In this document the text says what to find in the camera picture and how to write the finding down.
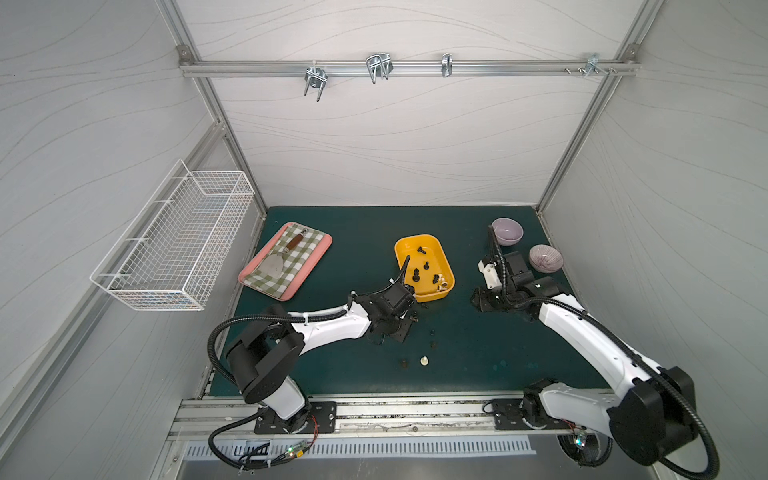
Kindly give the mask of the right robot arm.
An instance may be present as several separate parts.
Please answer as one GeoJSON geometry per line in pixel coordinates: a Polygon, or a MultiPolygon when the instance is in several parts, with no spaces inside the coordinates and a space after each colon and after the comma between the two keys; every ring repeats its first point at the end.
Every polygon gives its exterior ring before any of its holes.
{"type": "Polygon", "coordinates": [[[534,277],[522,255],[484,257],[484,284],[473,292],[481,312],[523,311],[563,338],[605,380],[595,393],[555,379],[525,388],[519,411],[525,423],[542,429],[556,420],[608,437],[641,465],[665,462],[681,447],[701,439],[714,459],[713,441],[697,414],[695,385],[678,367],[664,368],[600,323],[551,277],[534,277]]]}

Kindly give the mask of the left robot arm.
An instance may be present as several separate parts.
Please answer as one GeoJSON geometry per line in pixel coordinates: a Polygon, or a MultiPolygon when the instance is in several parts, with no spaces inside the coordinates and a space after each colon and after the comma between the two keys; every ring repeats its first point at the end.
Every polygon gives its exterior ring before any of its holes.
{"type": "Polygon", "coordinates": [[[266,406],[281,421],[303,423],[310,402],[290,377],[299,358],[342,340],[392,337],[402,341],[412,320],[414,288],[402,282],[364,295],[352,293],[345,304],[313,312],[246,317],[246,328],[223,356],[231,382],[247,404],[266,406]]]}

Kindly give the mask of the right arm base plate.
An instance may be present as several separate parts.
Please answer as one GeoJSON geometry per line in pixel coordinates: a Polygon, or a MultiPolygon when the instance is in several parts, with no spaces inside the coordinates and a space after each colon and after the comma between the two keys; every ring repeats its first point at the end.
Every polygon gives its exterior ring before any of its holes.
{"type": "Polygon", "coordinates": [[[566,421],[549,416],[537,400],[527,396],[490,400],[483,405],[482,412],[492,418],[499,431],[573,430],[566,421]]]}

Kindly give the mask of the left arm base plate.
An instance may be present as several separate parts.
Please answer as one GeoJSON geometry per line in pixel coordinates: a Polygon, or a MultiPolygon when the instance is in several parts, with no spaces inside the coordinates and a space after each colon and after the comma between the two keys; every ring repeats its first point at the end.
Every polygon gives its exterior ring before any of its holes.
{"type": "Polygon", "coordinates": [[[310,400],[307,406],[288,420],[281,419],[272,408],[266,407],[258,413],[254,433],[257,435],[309,435],[315,431],[321,434],[333,433],[337,406],[338,404],[334,401],[310,400]]]}

